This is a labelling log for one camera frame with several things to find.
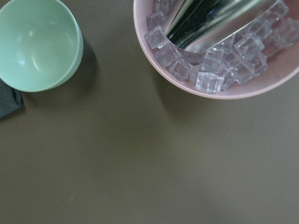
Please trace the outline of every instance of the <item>bowl rim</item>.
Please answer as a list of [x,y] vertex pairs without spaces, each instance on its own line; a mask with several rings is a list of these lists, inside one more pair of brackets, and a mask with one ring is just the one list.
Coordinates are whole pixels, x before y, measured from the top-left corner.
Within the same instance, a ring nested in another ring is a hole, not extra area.
[[153,59],[153,57],[151,57],[150,55],[152,55],[149,47],[145,44],[144,40],[144,36],[141,35],[139,26],[138,26],[138,22],[137,22],[137,2],[140,0],[134,0],[133,3],[133,16],[134,16],[134,26],[135,26],[135,31],[136,31],[136,35],[139,41],[139,44],[145,54],[145,56],[147,57],[148,61],[151,63],[151,65],[157,70],[157,72],[164,77],[167,81],[169,81],[171,84],[175,85],[176,87],[189,92],[193,95],[196,96],[200,96],[200,97],[205,97],[205,98],[210,98],[210,99],[242,99],[242,98],[249,98],[249,97],[253,97],[253,96],[257,96],[260,95],[262,93],[268,92],[270,90],[275,89],[276,87],[280,86],[281,84],[287,82],[289,79],[291,79],[293,76],[295,76],[296,74],[299,73],[299,66],[294,69],[291,73],[289,73],[288,75],[286,75],[284,78],[280,79],[279,81],[273,83],[272,85],[269,85],[267,87],[264,87],[260,90],[255,90],[252,92],[247,92],[247,93],[241,93],[241,94],[236,94],[236,95],[218,95],[218,94],[207,94],[207,93],[202,93],[196,90],[192,90],[187,88],[186,86],[182,85],[179,81],[176,81],[174,79],[171,79],[168,75],[166,75],[165,72],[167,71],[163,71],[161,66],[158,64],[157,61],[155,61]]
[[[3,11],[8,7],[10,6],[12,3],[16,2],[16,1],[23,1],[23,0],[11,0],[9,1],[8,3],[6,3],[1,9],[0,9],[0,15],[3,13]],[[74,53],[74,56],[73,56],[73,60],[72,62],[70,63],[69,65],[69,68],[68,70],[62,74],[60,76],[59,79],[57,79],[55,82],[53,83],[50,83],[48,85],[45,85],[43,86],[42,88],[20,88],[10,82],[7,82],[5,79],[3,79],[2,75],[0,74],[0,79],[6,83],[7,85],[9,85],[10,87],[14,88],[14,89],[17,89],[17,90],[20,90],[20,91],[26,91],[26,92],[38,92],[38,91],[44,91],[44,90],[48,90],[48,89],[51,89],[55,86],[58,86],[60,84],[60,82],[62,82],[71,72],[71,70],[73,69],[73,67],[75,66],[76,64],[76,61],[78,59],[78,55],[80,54],[80,48],[81,48],[81,45],[83,45],[83,43],[81,43],[83,41],[82,39],[82,34],[81,34],[81,31],[80,31],[80,28],[78,26],[78,23],[74,17],[74,15],[72,14],[72,12],[70,11],[70,9],[63,3],[61,2],[60,0],[54,0],[55,2],[57,2],[66,12],[67,14],[69,15],[72,23],[73,23],[73,27],[75,28],[75,32],[76,32],[76,51]]]

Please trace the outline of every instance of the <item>green cup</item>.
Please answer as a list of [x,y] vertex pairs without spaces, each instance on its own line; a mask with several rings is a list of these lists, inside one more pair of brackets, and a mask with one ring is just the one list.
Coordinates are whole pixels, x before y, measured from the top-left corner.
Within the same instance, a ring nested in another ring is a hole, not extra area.
[[11,87],[43,91],[78,69],[83,38],[59,0],[12,0],[0,10],[0,78]]

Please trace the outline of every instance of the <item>bowl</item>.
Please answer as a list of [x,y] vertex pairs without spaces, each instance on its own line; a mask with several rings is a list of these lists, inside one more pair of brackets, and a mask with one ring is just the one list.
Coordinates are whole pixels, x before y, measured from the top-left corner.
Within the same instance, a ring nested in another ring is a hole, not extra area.
[[[287,16],[299,20],[299,4],[297,1],[285,0],[290,8]],[[147,46],[144,35],[148,32],[146,16],[153,13],[154,0],[134,0],[134,23],[136,34],[147,59],[152,66],[173,85],[197,96],[213,99],[239,99],[256,96],[272,90],[299,72],[299,43],[284,49],[268,60],[268,70],[245,85],[233,85],[226,91],[217,94],[199,92],[189,81],[178,81],[172,74],[162,68]]]
[[59,0],[12,0],[0,10],[0,78],[28,92],[54,88],[77,70],[83,38]]

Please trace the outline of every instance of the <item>tabletop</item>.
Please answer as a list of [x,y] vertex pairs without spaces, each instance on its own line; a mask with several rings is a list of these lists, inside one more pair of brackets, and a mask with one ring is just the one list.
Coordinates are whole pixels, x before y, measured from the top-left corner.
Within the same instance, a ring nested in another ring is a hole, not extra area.
[[132,0],[63,2],[82,63],[0,119],[1,224],[298,222],[298,76],[256,97],[197,97],[147,61]]

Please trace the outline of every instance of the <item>scoop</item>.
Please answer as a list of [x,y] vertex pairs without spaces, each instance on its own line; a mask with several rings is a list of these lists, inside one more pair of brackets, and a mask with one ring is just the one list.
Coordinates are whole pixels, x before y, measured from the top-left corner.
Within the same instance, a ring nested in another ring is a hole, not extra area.
[[202,53],[229,38],[278,0],[177,0],[163,24],[169,40]]

